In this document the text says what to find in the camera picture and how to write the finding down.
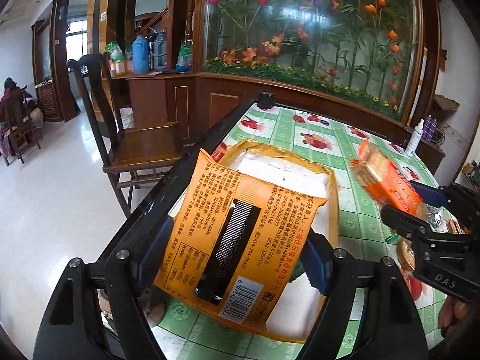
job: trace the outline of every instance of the white barcode label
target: white barcode label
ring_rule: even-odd
[[[238,276],[228,300],[220,311],[220,316],[242,323],[255,304],[262,288],[263,284]]]

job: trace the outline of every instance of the blue thermos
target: blue thermos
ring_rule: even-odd
[[[131,52],[133,55],[133,72],[135,74],[147,73],[150,56],[147,39],[139,35],[131,45]]]

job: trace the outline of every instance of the orange box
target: orange box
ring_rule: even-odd
[[[366,139],[358,149],[358,160],[350,166],[358,183],[382,206],[390,204],[416,215],[421,198],[397,167]]]

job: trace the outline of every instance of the table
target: table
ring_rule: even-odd
[[[356,150],[367,137],[394,161],[407,179],[438,186],[416,155],[407,157],[402,148],[387,140],[295,109],[274,107],[262,110],[254,104],[223,142],[228,146],[244,138],[252,138],[284,147],[331,167],[338,184],[339,246],[356,258],[378,261],[388,255],[397,261],[396,245],[385,242],[391,233],[379,219],[379,207],[350,173],[350,160],[357,158]],[[446,210],[443,213],[445,218],[452,218]],[[357,290],[339,357],[352,350],[362,315],[363,295],[363,290]],[[442,340],[436,326],[438,311],[444,300],[442,292],[424,285],[424,293],[416,301],[429,348]],[[274,341],[228,328],[173,298],[167,306],[165,318],[153,328],[153,333],[169,360],[290,360],[296,358],[302,347],[302,344]]]

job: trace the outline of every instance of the metal bolt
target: metal bolt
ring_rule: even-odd
[[[71,259],[69,262],[68,262],[68,266],[70,268],[76,268],[80,265],[80,263],[82,262],[81,259],[79,259],[78,257],[75,257],[74,259]]]
[[[382,262],[386,266],[394,266],[395,265],[395,261],[393,260],[393,258],[388,257],[388,256],[382,257]]]
[[[341,247],[337,247],[333,251],[333,255],[339,259],[343,259],[347,256],[347,251],[345,249],[342,249]]]
[[[124,259],[126,259],[128,256],[130,256],[130,253],[129,253],[128,250],[126,250],[126,249],[122,249],[122,250],[119,250],[119,251],[117,252],[117,258],[118,258],[119,260],[124,260]]]

